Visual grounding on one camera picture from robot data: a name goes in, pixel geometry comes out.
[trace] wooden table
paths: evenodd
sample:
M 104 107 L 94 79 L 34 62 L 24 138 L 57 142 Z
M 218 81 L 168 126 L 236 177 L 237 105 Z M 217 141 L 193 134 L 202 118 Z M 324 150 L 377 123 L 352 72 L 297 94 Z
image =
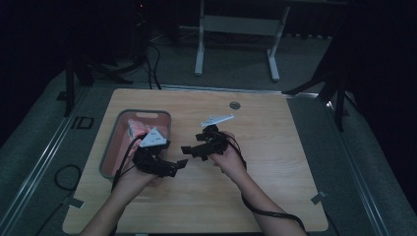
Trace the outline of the wooden table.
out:
M 240 103 L 233 110 L 231 101 Z M 286 99 L 277 93 L 117 89 L 92 146 L 75 198 L 82 209 L 70 207 L 63 229 L 79 233 L 110 194 L 111 183 L 98 172 L 113 125 L 125 109 L 165 110 L 172 116 L 167 160 L 189 158 L 175 178 L 147 187 L 128 205 L 118 232 L 227 233 L 260 232 L 244 207 L 237 187 L 214 167 L 182 154 L 180 146 L 196 146 L 200 122 L 210 115 L 233 114 L 218 124 L 235 134 L 248 172 L 287 212 L 299 216 L 308 231 L 328 228 L 323 207 L 311 198 L 317 189 Z

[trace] gray carpet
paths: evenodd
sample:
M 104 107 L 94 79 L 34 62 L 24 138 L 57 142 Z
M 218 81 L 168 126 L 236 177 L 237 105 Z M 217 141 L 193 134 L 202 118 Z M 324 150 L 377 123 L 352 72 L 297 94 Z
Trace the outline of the gray carpet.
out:
M 195 41 L 194 38 L 188 38 L 181 45 L 155 44 L 160 51 L 156 71 L 163 89 L 168 89 L 167 85 L 218 89 L 293 89 L 311 79 L 329 44 L 329 40 L 321 38 L 284 38 L 276 56 L 281 80 L 275 83 L 269 78 L 264 51 L 266 45 L 263 41 L 256 45 L 257 49 L 209 44 L 206 48 L 204 73 L 195 77 L 197 47 L 193 40 Z M 156 61 L 156 55 L 156 51 L 150 48 L 149 58 L 152 64 Z M 125 78 L 134 81 L 134 84 L 122 86 L 101 78 L 97 79 L 92 88 L 77 87 L 78 97 L 84 92 L 85 98 L 72 117 L 63 118 L 65 104 L 55 100 L 58 92 L 64 89 L 64 77 L 61 75 L 52 81 L 22 125 L 3 145 L 0 150 L 2 217 L 62 122 L 71 125 L 77 116 L 94 119 L 90 130 L 67 129 L 60 147 L 53 154 L 49 167 L 11 235 L 34 235 L 47 216 L 65 198 L 68 191 L 55 186 L 54 174 L 68 164 L 84 167 L 111 93 L 121 87 L 147 87 L 146 68 L 125 75 Z M 318 92 L 320 88 L 321 85 L 318 85 L 307 92 Z M 349 171 L 346 144 L 329 118 L 328 110 L 317 98 L 308 96 L 290 98 L 288 103 L 318 190 L 328 194 L 323 200 L 325 210 L 338 231 L 341 235 L 378 235 L 369 220 L 363 199 L 358 194 L 352 172 Z M 398 188 L 372 132 L 352 106 L 347 106 L 347 111 L 349 116 L 343 118 L 346 130 L 343 137 L 356 157 L 376 205 L 381 209 L 387 232 L 390 235 L 415 234 L 416 216 Z M 76 181 L 75 172 L 69 169 L 59 179 L 71 186 Z M 61 227 L 67 209 L 67 206 L 61 207 L 46 224 L 41 235 L 65 235 Z M 311 235 L 335 233 L 330 226 L 325 232 Z

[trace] metal stand leg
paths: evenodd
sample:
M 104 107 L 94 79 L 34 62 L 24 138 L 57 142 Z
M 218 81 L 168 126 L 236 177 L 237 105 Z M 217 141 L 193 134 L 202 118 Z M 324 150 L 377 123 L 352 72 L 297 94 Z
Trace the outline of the metal stand leg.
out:
M 194 74 L 200 76 L 203 73 L 205 60 L 205 0 L 200 1 L 200 27 L 199 27 L 199 49 L 197 51 L 196 69 Z
M 276 29 L 276 34 L 274 36 L 275 41 L 273 43 L 273 46 L 272 46 L 271 49 L 267 50 L 270 76 L 271 76 L 272 80 L 275 81 L 275 82 L 277 82 L 279 80 L 278 68 L 276 66 L 276 61 L 275 61 L 275 53 L 276 53 L 276 49 L 278 48 L 279 41 L 282 37 L 282 31 L 284 30 L 285 21 L 286 21 L 286 18 L 288 16 L 289 9 L 290 9 L 289 6 L 285 7 L 284 12 L 283 12 L 282 17 L 281 17 L 280 24 Z
M 65 117 L 68 117 L 73 110 L 75 104 L 75 95 L 74 95 L 74 68 L 73 68 L 73 61 L 72 58 L 68 58 L 66 63 L 66 93 L 65 93 L 65 100 L 66 100 L 66 109 L 65 109 Z

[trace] black cord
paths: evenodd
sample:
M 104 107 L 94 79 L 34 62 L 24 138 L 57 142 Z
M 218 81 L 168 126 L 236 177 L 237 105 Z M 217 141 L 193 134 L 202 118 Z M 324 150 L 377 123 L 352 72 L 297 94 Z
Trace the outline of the black cord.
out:
M 71 187 L 71 188 L 68 188 L 68 187 L 65 187 L 65 186 L 63 186 L 63 185 L 61 185 L 60 183 L 59 183 L 59 181 L 58 181 L 58 176 L 59 176 L 59 174 L 63 171 L 63 170 L 65 170 L 65 169 L 67 169 L 67 168 L 75 168 L 76 170 L 77 170 L 77 174 L 78 174 L 78 176 L 77 176 L 77 181 L 76 181 L 76 183 Z M 55 172 L 55 175 L 54 175 L 54 182 L 55 182 L 55 185 L 58 187 L 58 188 L 60 188 L 60 189 L 62 189 L 62 190 L 66 190 L 66 191 L 70 191 L 68 194 L 67 194 L 67 196 L 65 197 L 65 200 L 67 200 L 67 199 L 69 199 L 69 198 L 71 198 L 71 196 L 74 194 L 74 192 L 77 190 L 77 186 L 78 186 L 78 184 L 79 184 L 79 182 L 80 182 L 80 179 L 81 179 L 81 174 L 82 174 L 82 171 L 81 171 L 81 169 L 80 169 L 80 167 L 78 167 L 77 165 L 75 165 L 75 164 L 69 164 L 69 165 L 65 165 L 64 167 L 62 167 L 62 168 L 60 168 L 59 170 L 57 170 L 56 172 Z M 46 226 L 46 224 L 50 221 L 50 219 L 55 215 L 55 213 L 61 208 L 61 206 L 63 206 L 64 205 L 64 201 L 62 201 L 49 215 L 48 215 L 48 217 L 45 219 L 45 221 L 43 221 L 43 223 L 42 223 L 42 225 L 40 226 L 40 228 L 37 230 L 37 232 L 36 232 L 36 236 L 37 235 L 40 235 L 40 232 L 43 230 L 43 228 Z
M 154 82 L 156 83 L 157 88 L 159 90 L 161 90 L 162 87 L 160 86 L 160 83 L 159 83 L 159 81 L 157 79 L 157 76 L 156 76 L 156 69 L 157 69 L 157 65 L 159 63 L 160 52 L 155 46 L 153 46 L 151 44 L 149 45 L 149 47 L 153 48 L 157 52 L 157 58 L 156 58 L 156 61 L 155 61 L 155 64 L 154 64 L 153 68 L 150 65 L 149 58 L 146 57 L 146 59 L 145 59 L 145 62 L 147 63 L 148 68 L 149 68 L 149 71 L 148 71 L 149 88 L 152 89 L 152 78 L 153 78 Z
M 233 138 L 233 137 L 231 137 L 231 136 L 229 136 L 229 135 L 227 135 L 227 134 L 224 134 L 224 133 L 222 133 L 226 138 L 229 138 L 229 139 L 231 139 L 231 140 L 233 140 L 233 142 L 236 144 L 236 146 L 235 145 L 233 145 L 229 140 L 227 140 L 227 142 L 229 143 L 229 145 L 231 146 L 231 147 L 233 147 L 233 149 L 235 149 L 236 150 L 236 152 L 238 153 L 238 155 L 239 155 L 239 157 L 240 157 L 240 159 L 242 160 L 242 163 L 243 163 L 243 165 L 245 166 L 245 169 L 247 169 L 247 166 L 246 166 L 246 161 L 245 161 L 245 159 L 243 158 L 243 155 L 242 155 L 242 152 L 241 152 L 241 150 L 240 150 L 240 147 L 239 147 L 239 144 L 236 142 L 236 140 Z M 258 209 L 258 208 L 255 208 L 255 207 L 253 207 L 246 199 L 245 199 L 245 197 L 243 197 L 243 195 L 241 195 L 241 197 L 242 197 L 242 201 L 243 201 L 243 204 L 251 211 L 251 212 L 254 212 L 254 213 L 256 213 L 256 214 L 260 214 L 260 215 L 265 215 L 265 216 L 270 216 L 270 217 L 275 217 L 275 218 L 286 218 L 286 219 L 292 219 L 292 220 L 295 220 L 299 225 L 300 225 L 300 227 L 304 230 L 304 231 L 306 231 L 306 229 L 305 229 L 305 227 L 304 227 L 304 224 L 303 224 L 303 221 L 299 218 L 299 217 L 297 217 L 297 216 L 295 216 L 294 214 L 289 214 L 289 213 L 281 213 L 281 212 L 273 212 L 273 211 L 265 211 L 265 210 L 261 210 L 261 209 Z
M 340 235 L 340 232 L 339 232 L 339 231 L 338 231 L 338 229 L 336 228 L 336 225 L 334 224 L 333 220 L 330 218 L 330 215 L 328 215 L 328 213 L 327 213 L 326 211 L 325 211 L 325 215 L 326 215 L 326 217 L 328 218 L 328 221 L 330 222 L 331 227 L 333 227 L 334 232 L 336 233 L 336 236 L 339 236 L 339 235 Z

